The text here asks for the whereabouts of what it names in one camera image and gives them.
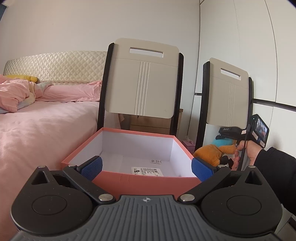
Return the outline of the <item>person right hand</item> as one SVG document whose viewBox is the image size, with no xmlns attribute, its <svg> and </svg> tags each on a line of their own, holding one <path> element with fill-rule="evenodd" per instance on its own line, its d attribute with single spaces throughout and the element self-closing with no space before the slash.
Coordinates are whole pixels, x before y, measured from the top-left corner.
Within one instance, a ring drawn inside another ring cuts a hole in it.
<svg viewBox="0 0 296 241">
<path fill-rule="evenodd" d="M 234 152 L 234 164 L 231 170 L 237 170 L 245 157 L 249 159 L 249 165 L 254 166 L 255 160 L 261 150 L 263 148 L 253 141 L 241 141 Z"/>
</svg>

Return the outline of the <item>black sleeve forearm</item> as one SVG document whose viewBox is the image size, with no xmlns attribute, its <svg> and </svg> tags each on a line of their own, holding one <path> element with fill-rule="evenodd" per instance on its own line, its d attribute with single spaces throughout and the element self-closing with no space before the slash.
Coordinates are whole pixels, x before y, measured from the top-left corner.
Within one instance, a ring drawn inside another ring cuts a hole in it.
<svg viewBox="0 0 296 241">
<path fill-rule="evenodd" d="M 295 157 L 271 147 L 261 150 L 254 164 L 284 208 L 295 214 Z"/>
</svg>

